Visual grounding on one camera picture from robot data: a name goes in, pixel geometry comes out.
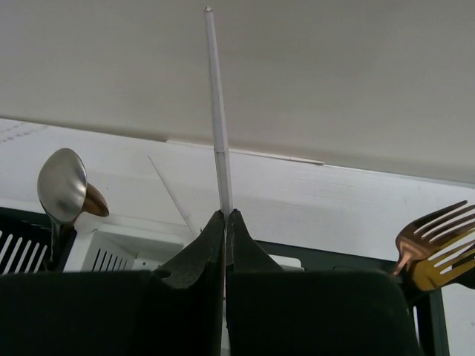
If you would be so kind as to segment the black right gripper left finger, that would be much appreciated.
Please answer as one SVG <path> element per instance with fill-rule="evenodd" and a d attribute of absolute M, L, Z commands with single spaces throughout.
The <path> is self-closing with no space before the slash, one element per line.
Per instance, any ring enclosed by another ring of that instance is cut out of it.
<path fill-rule="evenodd" d="M 225 219 L 153 271 L 1 278 L 3 355 L 218 355 Z"/>

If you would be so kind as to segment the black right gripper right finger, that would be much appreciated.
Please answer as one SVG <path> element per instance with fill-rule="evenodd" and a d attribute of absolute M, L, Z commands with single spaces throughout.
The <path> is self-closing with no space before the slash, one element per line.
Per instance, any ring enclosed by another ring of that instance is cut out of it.
<path fill-rule="evenodd" d="M 232 355 L 420 355 L 402 290 L 377 271 L 286 271 L 229 216 Z"/>

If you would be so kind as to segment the copper spoon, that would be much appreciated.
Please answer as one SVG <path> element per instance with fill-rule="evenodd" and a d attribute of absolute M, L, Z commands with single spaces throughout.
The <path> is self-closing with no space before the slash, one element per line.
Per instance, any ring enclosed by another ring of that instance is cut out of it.
<path fill-rule="evenodd" d="M 72 232 L 74 223 L 81 213 L 89 213 L 98 217 L 108 217 L 109 209 L 104 196 L 92 184 L 87 184 L 85 201 L 79 213 L 62 227 L 62 236 L 67 236 Z"/>

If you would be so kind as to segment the white chopstick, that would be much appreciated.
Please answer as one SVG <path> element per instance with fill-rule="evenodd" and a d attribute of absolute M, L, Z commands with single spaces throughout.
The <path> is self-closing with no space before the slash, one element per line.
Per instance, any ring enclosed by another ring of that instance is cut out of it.
<path fill-rule="evenodd" d="M 218 56 L 217 38 L 214 25 L 214 12 L 210 6 L 206 6 L 204 8 L 204 16 L 206 23 L 206 38 L 209 55 L 209 79 L 211 88 L 210 98 L 212 103 L 214 160 L 217 175 L 220 210 L 223 213 L 225 222 L 224 248 L 226 248 L 229 216 L 234 209 L 229 162 L 229 144 L 226 129 L 226 116 L 223 102 L 223 89 L 220 75 L 220 62 Z"/>
<path fill-rule="evenodd" d="M 186 223 L 187 227 L 189 228 L 191 232 L 191 238 L 195 239 L 197 235 L 200 233 L 200 229 L 197 228 L 197 226 L 194 224 L 194 220 L 191 217 L 191 214 L 189 211 L 186 209 L 186 207 L 181 203 L 179 200 L 179 197 L 177 196 L 176 191 L 173 189 L 168 177 L 164 173 L 163 169 L 153 160 L 151 155 L 148 155 L 148 159 L 150 163 L 152 164 L 156 174 L 160 178 L 163 186 L 168 192 L 168 195 L 170 196 L 171 200 L 173 201 L 176 209 L 179 211 L 180 216 L 183 218 L 184 222 Z"/>

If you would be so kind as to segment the copper fork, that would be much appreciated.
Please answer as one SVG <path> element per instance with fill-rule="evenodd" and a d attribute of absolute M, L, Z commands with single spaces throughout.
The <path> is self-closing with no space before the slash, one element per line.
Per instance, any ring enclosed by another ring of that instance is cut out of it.
<path fill-rule="evenodd" d="M 411 263 L 429 258 L 474 228 L 474 204 L 467 200 L 431 212 L 406 225 L 396 236 L 398 276 Z"/>

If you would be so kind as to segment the gold fork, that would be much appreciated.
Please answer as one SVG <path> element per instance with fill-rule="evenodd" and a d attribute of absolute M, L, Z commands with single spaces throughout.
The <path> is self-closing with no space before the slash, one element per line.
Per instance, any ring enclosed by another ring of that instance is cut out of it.
<path fill-rule="evenodd" d="M 411 263 L 405 269 L 409 281 L 423 292 L 452 283 L 457 277 L 474 269 L 474 228 L 455 243 L 429 258 Z"/>

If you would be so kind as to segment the silver spoon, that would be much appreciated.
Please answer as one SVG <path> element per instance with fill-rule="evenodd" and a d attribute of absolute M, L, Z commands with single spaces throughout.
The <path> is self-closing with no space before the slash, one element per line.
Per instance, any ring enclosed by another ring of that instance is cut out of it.
<path fill-rule="evenodd" d="M 42 166 L 37 178 L 37 194 L 51 222 L 50 257 L 44 261 L 49 271 L 56 269 L 68 241 L 74 219 L 86 197 L 87 174 L 79 155 L 60 148 Z"/>

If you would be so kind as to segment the black fork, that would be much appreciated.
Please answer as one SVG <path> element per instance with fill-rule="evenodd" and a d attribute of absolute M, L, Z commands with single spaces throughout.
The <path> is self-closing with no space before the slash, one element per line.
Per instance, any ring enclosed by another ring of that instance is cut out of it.
<path fill-rule="evenodd" d="M 455 284 L 460 284 L 469 289 L 475 289 L 474 278 L 459 276 L 454 280 Z"/>

